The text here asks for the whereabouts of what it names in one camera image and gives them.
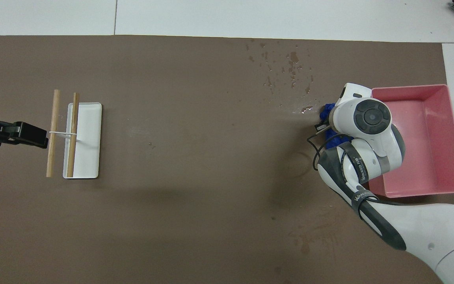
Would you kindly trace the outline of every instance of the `wooden stick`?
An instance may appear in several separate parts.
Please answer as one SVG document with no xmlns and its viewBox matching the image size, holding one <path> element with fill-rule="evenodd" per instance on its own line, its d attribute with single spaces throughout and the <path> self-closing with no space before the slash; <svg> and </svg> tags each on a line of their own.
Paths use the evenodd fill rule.
<svg viewBox="0 0 454 284">
<path fill-rule="evenodd" d="M 68 154 L 68 170 L 66 173 L 66 177 L 72 178 L 73 177 L 73 170 L 74 170 L 74 152 L 76 151 L 76 132 L 78 128 L 78 104 L 80 104 L 80 94 L 75 92 L 73 93 L 73 113 L 71 113 L 71 131 L 70 133 L 74 133 L 71 135 L 70 139 L 70 149 Z"/>
<path fill-rule="evenodd" d="M 57 118 L 59 117 L 59 102 L 61 91 L 54 90 L 54 102 L 52 103 L 52 122 L 50 122 L 50 131 L 57 131 Z M 48 139 L 48 158 L 47 158 L 47 177 L 54 175 L 54 156 L 56 154 L 56 134 L 50 133 Z"/>
</svg>

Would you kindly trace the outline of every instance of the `pink plastic container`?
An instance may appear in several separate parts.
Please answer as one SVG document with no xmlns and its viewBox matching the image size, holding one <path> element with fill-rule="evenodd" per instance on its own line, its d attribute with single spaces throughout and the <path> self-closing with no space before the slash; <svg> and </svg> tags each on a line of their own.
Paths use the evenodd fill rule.
<svg viewBox="0 0 454 284">
<path fill-rule="evenodd" d="M 390 198 L 454 192 L 454 119 L 446 85 L 374 88 L 406 144 L 402 166 L 369 181 Z"/>
</svg>

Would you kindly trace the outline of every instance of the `black velcro strap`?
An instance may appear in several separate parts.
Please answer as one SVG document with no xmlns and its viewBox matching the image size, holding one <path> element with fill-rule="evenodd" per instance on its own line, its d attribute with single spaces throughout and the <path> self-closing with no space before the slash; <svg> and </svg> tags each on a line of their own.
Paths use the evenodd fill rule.
<svg viewBox="0 0 454 284">
<path fill-rule="evenodd" d="M 368 191 L 364 187 L 357 185 L 358 192 L 355 192 L 352 196 L 352 209 L 355 211 L 357 215 L 360 216 L 360 204 L 369 197 L 376 198 L 378 200 L 377 196 L 375 196 L 371 191 Z"/>
<path fill-rule="evenodd" d="M 368 182 L 369 174 L 367 173 L 367 167 L 365 166 L 364 160 L 362 160 L 362 157 L 358 153 L 357 149 L 353 147 L 351 142 L 344 142 L 339 145 L 339 147 L 348 155 L 348 158 L 355 168 L 355 172 L 357 172 L 358 182 L 360 184 Z"/>
</svg>

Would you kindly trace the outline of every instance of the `brown table surface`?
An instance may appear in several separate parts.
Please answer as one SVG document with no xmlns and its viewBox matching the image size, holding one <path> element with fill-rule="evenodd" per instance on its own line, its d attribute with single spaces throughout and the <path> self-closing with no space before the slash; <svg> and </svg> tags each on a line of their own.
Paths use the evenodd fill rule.
<svg viewBox="0 0 454 284">
<path fill-rule="evenodd" d="M 343 85 L 446 83 L 435 43 L 0 36 L 0 120 L 103 104 L 99 178 L 0 147 L 0 283 L 440 283 L 312 170 Z M 301 113 L 306 107 L 312 110 Z M 454 194 L 402 200 L 454 203 Z"/>
</svg>

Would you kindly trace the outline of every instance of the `white tray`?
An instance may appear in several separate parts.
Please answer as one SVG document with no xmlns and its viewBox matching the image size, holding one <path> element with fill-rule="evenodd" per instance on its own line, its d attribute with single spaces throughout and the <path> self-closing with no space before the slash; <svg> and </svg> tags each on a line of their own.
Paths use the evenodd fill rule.
<svg viewBox="0 0 454 284">
<path fill-rule="evenodd" d="M 71 114 L 73 103 L 68 105 L 68 120 L 66 132 L 71 131 Z M 70 140 L 64 145 L 63 178 L 97 178 L 99 175 L 99 151 L 101 144 L 101 115 L 100 103 L 80 103 L 78 105 L 78 128 L 76 151 L 74 155 L 73 177 L 66 177 Z"/>
</svg>

